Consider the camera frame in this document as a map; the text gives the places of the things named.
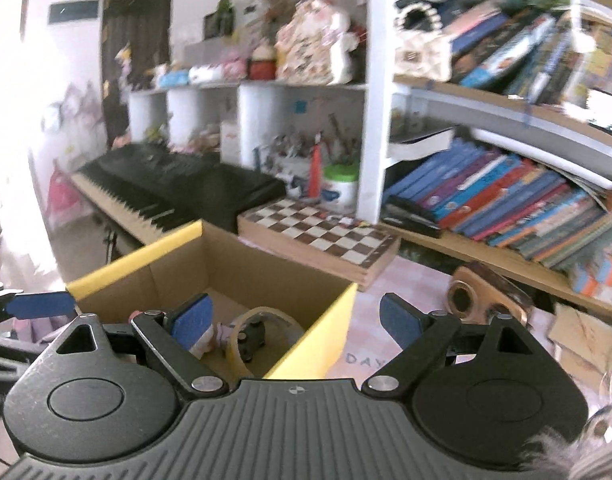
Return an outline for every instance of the purple book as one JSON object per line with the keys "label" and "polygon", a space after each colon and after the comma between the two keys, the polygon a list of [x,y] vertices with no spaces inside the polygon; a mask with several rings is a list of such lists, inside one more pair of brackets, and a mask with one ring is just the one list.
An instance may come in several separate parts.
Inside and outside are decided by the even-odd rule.
{"label": "purple book", "polygon": [[445,183],[441,184],[441,186],[439,186],[437,189],[433,190],[430,195],[426,196],[422,202],[420,202],[420,205],[425,209],[431,210],[441,207],[441,204],[445,202],[445,200],[449,199],[457,192],[457,186],[464,183],[466,179],[483,169],[489,162],[492,162],[498,156],[499,150],[496,148],[487,151],[460,174],[452,177]]}

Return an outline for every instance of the white container with green lid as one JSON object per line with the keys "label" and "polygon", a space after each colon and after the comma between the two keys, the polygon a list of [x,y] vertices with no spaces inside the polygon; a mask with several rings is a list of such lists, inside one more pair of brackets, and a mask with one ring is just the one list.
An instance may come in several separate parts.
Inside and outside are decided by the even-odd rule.
{"label": "white container with green lid", "polygon": [[359,164],[326,166],[321,186],[321,205],[335,213],[355,212],[358,183]]}

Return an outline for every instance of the chessboard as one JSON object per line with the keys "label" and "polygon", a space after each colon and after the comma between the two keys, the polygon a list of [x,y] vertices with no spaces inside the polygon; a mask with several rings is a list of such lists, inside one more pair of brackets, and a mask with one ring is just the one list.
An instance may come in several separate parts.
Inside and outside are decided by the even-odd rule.
{"label": "chessboard", "polygon": [[283,199],[237,219],[239,235],[260,247],[367,288],[399,250],[381,228],[305,202]]}

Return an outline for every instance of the circular logo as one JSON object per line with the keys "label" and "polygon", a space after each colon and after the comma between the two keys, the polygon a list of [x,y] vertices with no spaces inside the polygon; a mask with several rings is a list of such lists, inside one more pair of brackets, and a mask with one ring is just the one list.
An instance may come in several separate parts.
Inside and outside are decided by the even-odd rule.
{"label": "circular logo", "polygon": [[306,389],[302,386],[291,386],[288,389],[288,393],[292,394],[292,395],[300,395],[300,394],[305,394],[306,393]]}

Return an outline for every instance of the ribbed black surface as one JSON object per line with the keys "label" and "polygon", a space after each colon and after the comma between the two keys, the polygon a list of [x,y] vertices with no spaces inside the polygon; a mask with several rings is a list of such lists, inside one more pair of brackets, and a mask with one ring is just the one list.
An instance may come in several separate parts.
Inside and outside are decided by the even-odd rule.
{"label": "ribbed black surface", "polygon": [[5,480],[556,480],[490,472],[446,457],[403,408],[371,400],[350,380],[243,381],[193,402],[150,449],[98,466],[23,458]]}

